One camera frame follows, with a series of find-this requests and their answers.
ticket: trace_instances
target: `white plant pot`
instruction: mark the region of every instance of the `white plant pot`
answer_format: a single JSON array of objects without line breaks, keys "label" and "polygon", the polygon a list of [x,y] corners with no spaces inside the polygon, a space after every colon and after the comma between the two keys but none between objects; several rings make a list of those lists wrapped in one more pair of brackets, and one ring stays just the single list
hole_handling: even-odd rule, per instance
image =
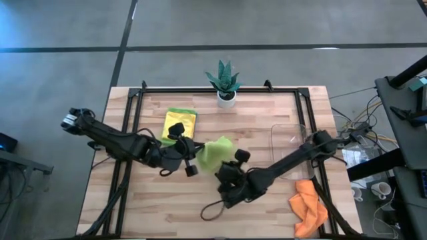
[{"label": "white plant pot", "polygon": [[220,92],[217,91],[216,92],[216,96],[218,98],[218,106],[222,107],[222,108],[230,108],[234,106],[234,103],[236,102],[236,96],[238,94],[236,93],[236,91],[234,91],[234,97],[230,100],[224,100],[220,97]]}]

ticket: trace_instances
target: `clear plastic container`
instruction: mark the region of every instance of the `clear plastic container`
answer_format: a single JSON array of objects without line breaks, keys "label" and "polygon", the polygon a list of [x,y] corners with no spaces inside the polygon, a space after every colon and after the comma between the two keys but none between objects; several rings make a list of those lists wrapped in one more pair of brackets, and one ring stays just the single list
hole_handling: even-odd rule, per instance
[{"label": "clear plastic container", "polygon": [[[299,124],[276,124],[272,127],[272,157],[276,163],[297,150],[307,137],[306,128]],[[304,161],[279,178],[287,180],[311,179],[314,170],[311,161]]]}]

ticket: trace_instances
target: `black metal frame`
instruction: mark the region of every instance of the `black metal frame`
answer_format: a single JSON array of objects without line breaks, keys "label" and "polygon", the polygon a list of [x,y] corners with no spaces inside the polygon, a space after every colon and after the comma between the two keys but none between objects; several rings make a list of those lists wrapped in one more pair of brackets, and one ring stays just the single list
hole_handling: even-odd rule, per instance
[{"label": "black metal frame", "polygon": [[[145,82],[143,82],[142,88],[131,88],[129,89],[128,96],[127,96],[127,103],[125,108],[125,115],[123,118],[123,125],[122,125],[122,131],[126,132],[128,123],[129,123],[129,116],[132,106],[132,101],[134,97],[137,97],[137,106],[135,109],[135,116],[132,126],[132,132],[136,132],[139,124],[139,116],[141,113],[142,108],[142,99],[144,93],[215,93],[216,90],[214,88],[206,87],[206,88],[196,88],[196,87],[184,87],[184,88],[146,88]],[[316,128],[316,122],[314,119],[314,112],[312,108],[312,103],[310,99],[310,92],[308,88],[273,88],[270,81],[266,80],[264,83],[264,87],[258,87],[258,88],[241,88],[238,90],[239,93],[293,93],[295,97],[296,102],[296,109],[298,113],[298,120],[300,122],[300,125],[306,125],[306,121],[304,119],[304,112],[302,109],[302,102],[301,97],[303,97],[306,101],[306,107],[308,110],[308,118],[310,121],[310,128],[312,132],[317,131]],[[108,211],[107,217],[103,220],[103,229],[102,229],[102,235],[96,236],[96,237],[102,237],[104,236],[105,239],[111,239],[111,238],[120,238],[121,236],[121,230],[123,227],[123,218],[125,213],[125,205],[126,205],[126,198],[127,198],[127,189],[129,187],[129,179],[131,174],[131,167],[132,167],[132,160],[128,160],[126,162],[125,167],[125,173],[123,175],[123,180],[121,183],[121,186],[124,183],[124,187],[121,189],[117,188],[117,184],[119,181],[119,172],[121,168],[122,161],[116,161],[114,170],[113,170],[113,177],[111,180],[111,188],[109,192],[109,203],[107,204],[107,207],[104,209]],[[323,163],[320,163],[320,176],[322,179],[322,187],[324,191],[326,192],[327,196],[330,198],[330,189],[328,184],[328,178],[326,176],[326,170]],[[118,197],[120,197],[120,204],[117,214],[117,223],[115,227],[115,233],[111,234],[110,231],[110,225],[111,225],[111,211],[114,207],[114,205],[118,201]],[[332,234],[338,234],[338,228],[336,225],[336,221],[332,218],[332,216],[329,216],[330,223],[332,226]],[[88,235],[80,235],[80,239],[92,239],[95,237],[96,232],[99,230],[96,229],[96,231],[92,231]],[[325,233],[324,226],[322,225],[319,228],[320,233]]]}]

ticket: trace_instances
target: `white cup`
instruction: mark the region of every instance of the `white cup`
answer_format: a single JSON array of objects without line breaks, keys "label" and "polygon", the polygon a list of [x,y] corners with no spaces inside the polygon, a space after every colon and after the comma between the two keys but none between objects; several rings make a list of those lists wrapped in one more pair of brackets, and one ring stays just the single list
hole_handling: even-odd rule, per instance
[{"label": "white cup", "polygon": [[356,200],[358,202],[363,201],[362,190],[360,190],[360,188],[358,188],[358,187],[352,187],[352,192],[353,192],[353,198],[354,198],[354,200]]},{"label": "white cup", "polygon": [[392,188],[385,182],[376,183],[371,186],[373,194],[377,195],[381,200],[385,200],[386,196],[391,194]]}]

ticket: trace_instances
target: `table leg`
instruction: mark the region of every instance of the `table leg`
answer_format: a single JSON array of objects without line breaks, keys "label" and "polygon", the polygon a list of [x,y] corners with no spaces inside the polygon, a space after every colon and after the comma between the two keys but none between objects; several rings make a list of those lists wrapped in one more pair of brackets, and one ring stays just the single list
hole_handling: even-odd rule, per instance
[{"label": "table leg", "polygon": [[395,149],[367,162],[357,164],[347,169],[347,173],[350,181],[355,181],[404,165],[405,162],[400,149]]}]

